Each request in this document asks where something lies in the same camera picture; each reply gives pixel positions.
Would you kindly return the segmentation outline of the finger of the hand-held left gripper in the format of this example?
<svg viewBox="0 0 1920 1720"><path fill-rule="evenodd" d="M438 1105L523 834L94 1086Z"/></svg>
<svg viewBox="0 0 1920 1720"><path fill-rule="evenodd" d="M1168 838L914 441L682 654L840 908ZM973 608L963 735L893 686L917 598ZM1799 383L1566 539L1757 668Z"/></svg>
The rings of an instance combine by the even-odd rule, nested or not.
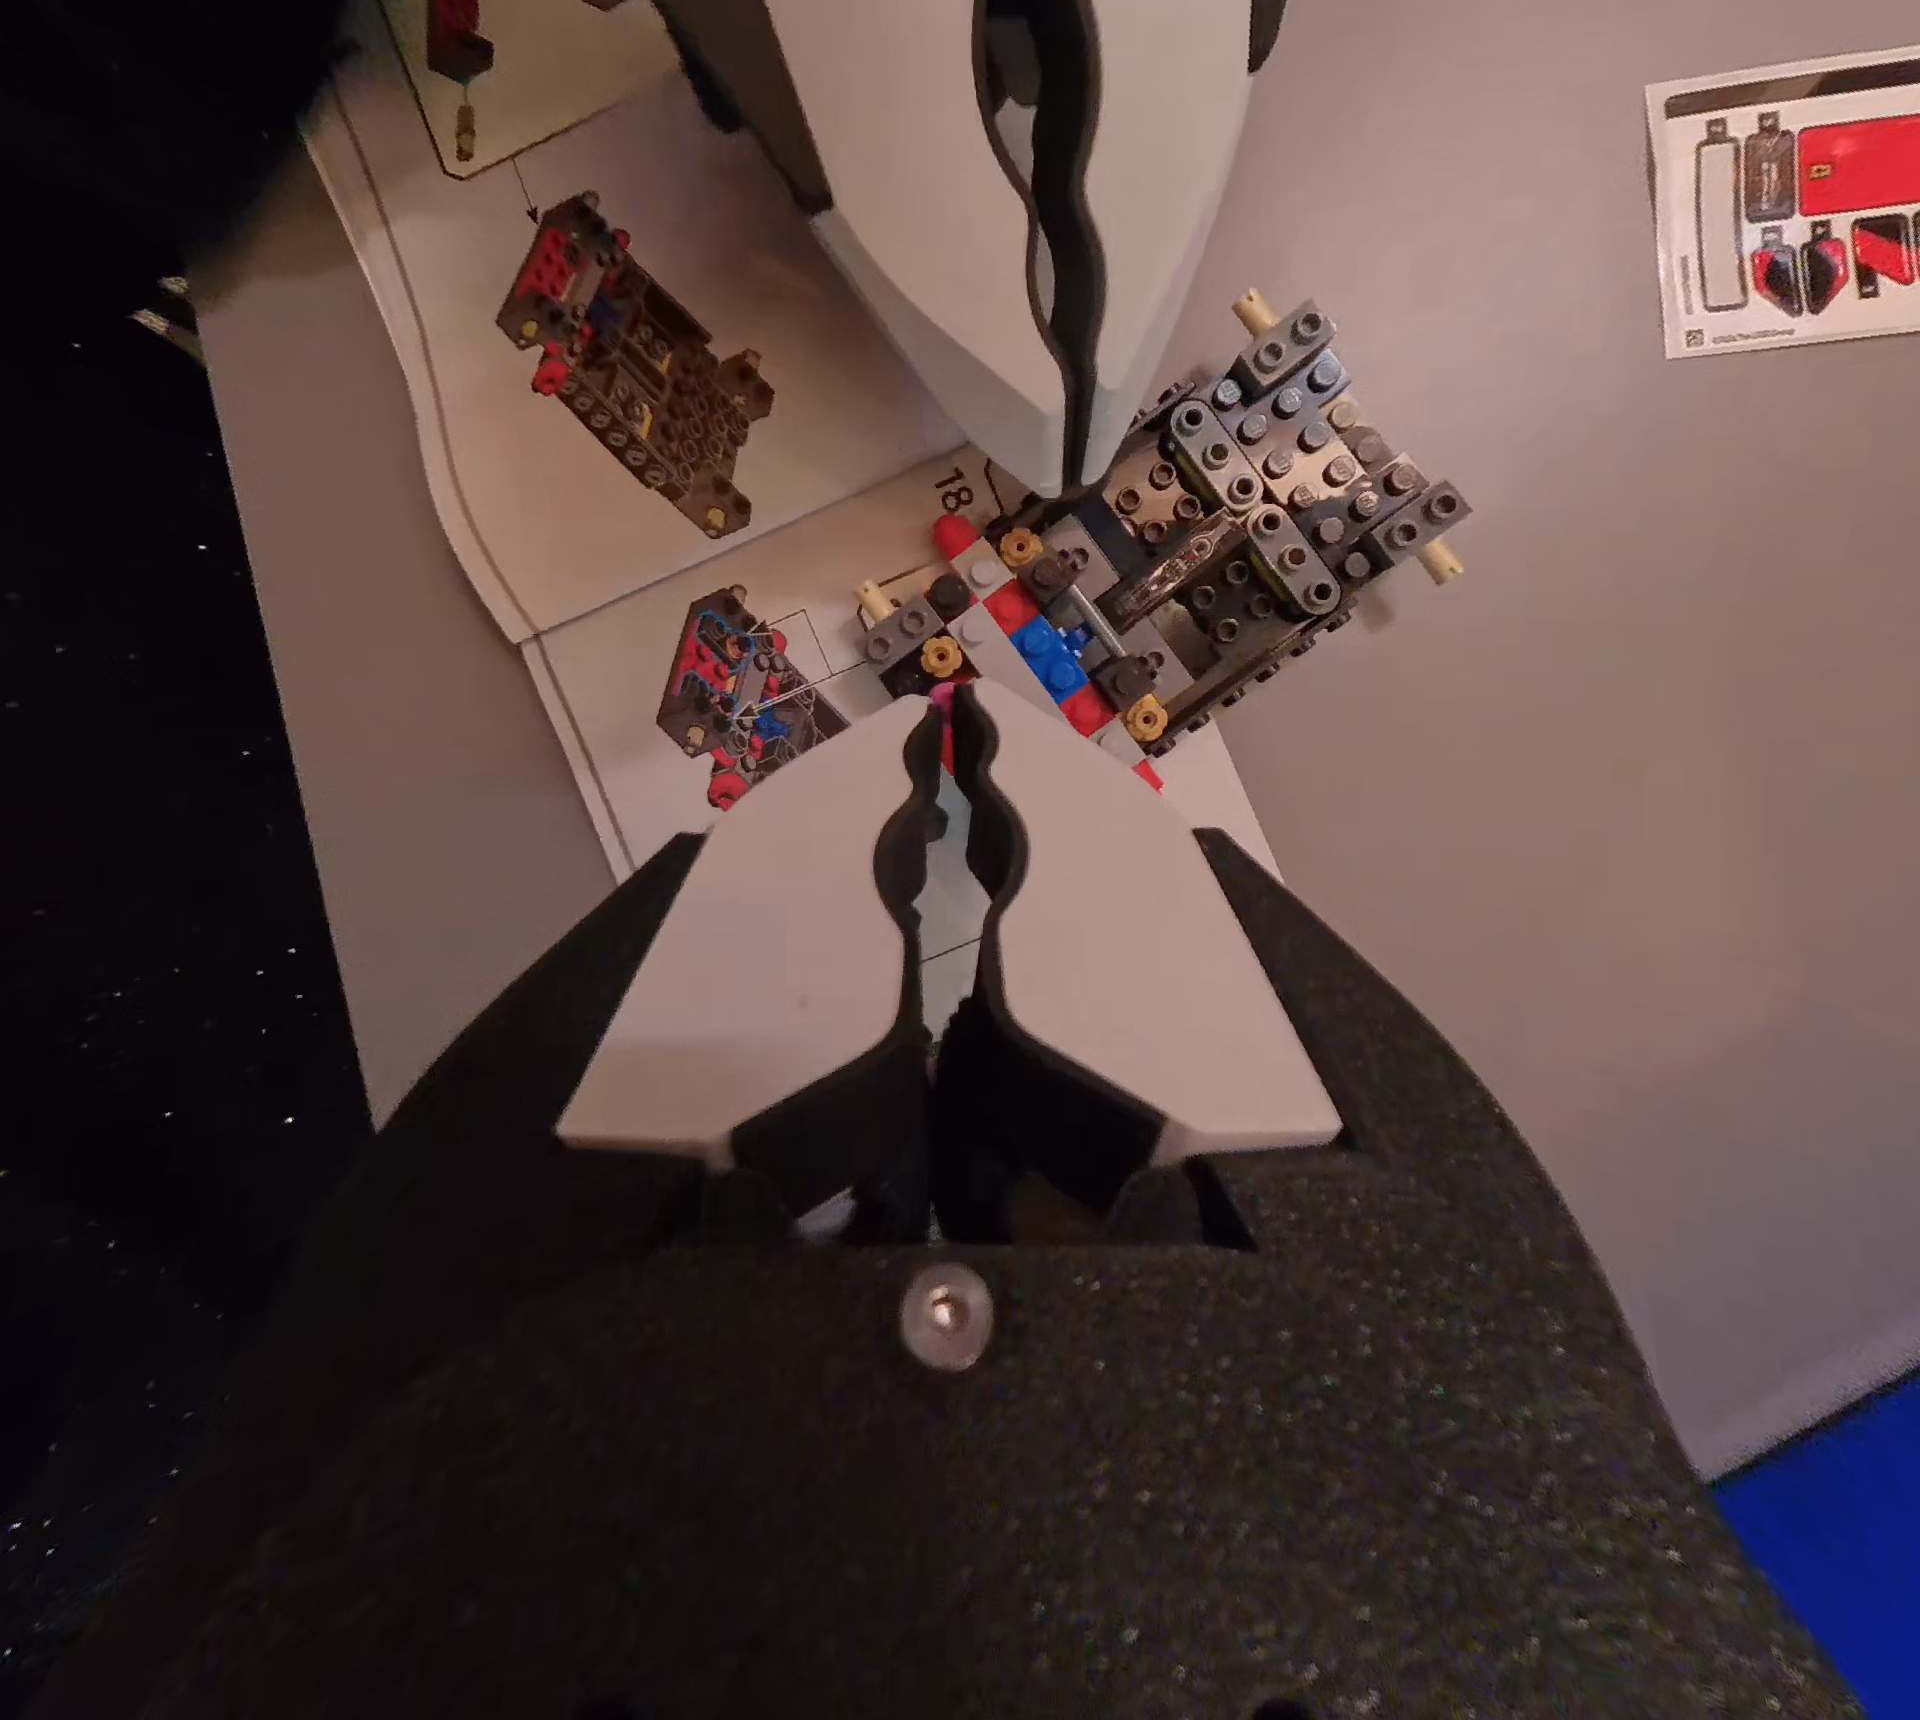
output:
<svg viewBox="0 0 1920 1720"><path fill-rule="evenodd" d="M982 95L985 0L765 0L829 201L811 231L957 429L1061 483L1063 366Z"/></svg>
<svg viewBox="0 0 1920 1720"><path fill-rule="evenodd" d="M1252 0L1088 0L1095 101L1080 194L1102 256L1088 436L1108 471L1154 379L1236 159Z"/></svg>

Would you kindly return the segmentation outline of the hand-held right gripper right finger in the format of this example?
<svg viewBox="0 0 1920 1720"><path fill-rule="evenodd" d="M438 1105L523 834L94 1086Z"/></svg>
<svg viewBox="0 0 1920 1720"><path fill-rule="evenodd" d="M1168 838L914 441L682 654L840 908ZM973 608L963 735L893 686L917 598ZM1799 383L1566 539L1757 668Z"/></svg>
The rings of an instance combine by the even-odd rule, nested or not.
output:
<svg viewBox="0 0 1920 1720"><path fill-rule="evenodd" d="M1066 1107L1081 1172L1326 1148L1341 1131L1193 828L1137 769L1001 682L954 691L973 987Z"/></svg>

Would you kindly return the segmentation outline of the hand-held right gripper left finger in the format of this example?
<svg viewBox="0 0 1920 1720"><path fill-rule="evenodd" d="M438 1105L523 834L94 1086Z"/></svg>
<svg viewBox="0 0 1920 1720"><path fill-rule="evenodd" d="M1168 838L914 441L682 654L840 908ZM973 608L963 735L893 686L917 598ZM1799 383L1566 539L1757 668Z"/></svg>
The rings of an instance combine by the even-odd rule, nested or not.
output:
<svg viewBox="0 0 1920 1720"><path fill-rule="evenodd" d="M874 1179L921 1124L921 916L946 723L900 698L699 841L554 1132Z"/></svg>

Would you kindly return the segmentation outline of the lego car chassis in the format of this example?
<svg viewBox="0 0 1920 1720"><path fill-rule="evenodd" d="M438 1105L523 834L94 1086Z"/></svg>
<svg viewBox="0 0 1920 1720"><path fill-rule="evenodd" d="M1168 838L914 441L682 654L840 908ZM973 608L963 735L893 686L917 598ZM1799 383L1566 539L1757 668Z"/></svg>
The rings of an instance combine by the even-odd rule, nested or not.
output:
<svg viewBox="0 0 1920 1720"><path fill-rule="evenodd" d="M1236 305L1238 355L1165 384L1102 478L1058 494L959 467L932 564L855 592L893 698L1033 683L1151 788L1154 764L1356 617L1397 566L1446 585L1462 490L1358 407L1334 320Z"/></svg>

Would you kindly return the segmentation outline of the lego instruction booklet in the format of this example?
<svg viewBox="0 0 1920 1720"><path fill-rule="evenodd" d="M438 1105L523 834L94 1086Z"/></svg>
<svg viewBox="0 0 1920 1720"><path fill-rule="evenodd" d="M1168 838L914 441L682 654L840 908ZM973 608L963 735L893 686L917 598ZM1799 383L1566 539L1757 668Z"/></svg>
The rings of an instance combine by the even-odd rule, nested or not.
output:
<svg viewBox="0 0 1920 1720"><path fill-rule="evenodd" d="M1061 483L1088 436L1102 256L1080 194L1088 0L982 0L982 102L1026 197L1063 366ZM367 0L308 152L409 390L427 490L519 649L625 878L797 735L678 735L642 686L642 598L744 580L968 439L833 267L744 130L708 123L650 0Z"/></svg>

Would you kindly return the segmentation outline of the lego sticker sheet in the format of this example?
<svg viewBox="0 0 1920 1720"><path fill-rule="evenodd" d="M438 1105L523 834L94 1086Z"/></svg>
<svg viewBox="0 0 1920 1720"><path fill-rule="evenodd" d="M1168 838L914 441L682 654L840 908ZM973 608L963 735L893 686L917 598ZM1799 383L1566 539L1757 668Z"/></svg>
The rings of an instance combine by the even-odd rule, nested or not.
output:
<svg viewBox="0 0 1920 1720"><path fill-rule="evenodd" d="M1644 90L1668 360L1916 333L1916 49Z"/></svg>

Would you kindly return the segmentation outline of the blue plastic bin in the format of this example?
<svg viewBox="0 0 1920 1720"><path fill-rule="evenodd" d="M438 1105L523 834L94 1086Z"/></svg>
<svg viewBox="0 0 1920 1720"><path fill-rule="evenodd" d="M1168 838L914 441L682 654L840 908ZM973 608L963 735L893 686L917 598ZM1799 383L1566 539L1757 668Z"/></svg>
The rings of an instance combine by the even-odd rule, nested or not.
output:
<svg viewBox="0 0 1920 1720"><path fill-rule="evenodd" d="M1711 1484L1870 1717L1916 1715L1916 1381Z"/></svg>

